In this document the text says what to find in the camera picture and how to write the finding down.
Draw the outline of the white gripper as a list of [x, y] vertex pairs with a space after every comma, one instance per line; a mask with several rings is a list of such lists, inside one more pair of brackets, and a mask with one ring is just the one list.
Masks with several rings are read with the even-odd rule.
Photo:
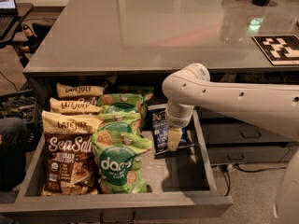
[[180, 138], [182, 136], [182, 130], [180, 128], [186, 127], [192, 117], [193, 105], [177, 104], [172, 100], [169, 100], [165, 109], [165, 118], [168, 124], [172, 127], [168, 130], [167, 148], [170, 151], [176, 151]]

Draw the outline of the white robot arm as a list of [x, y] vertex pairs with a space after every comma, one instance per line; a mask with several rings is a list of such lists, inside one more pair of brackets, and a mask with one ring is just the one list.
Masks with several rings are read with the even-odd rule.
[[[167, 76], [162, 91], [174, 127], [187, 126], [199, 106], [299, 142], [296, 85], [212, 82], [204, 65], [192, 63]], [[299, 150], [282, 177], [270, 224], [299, 224]]]

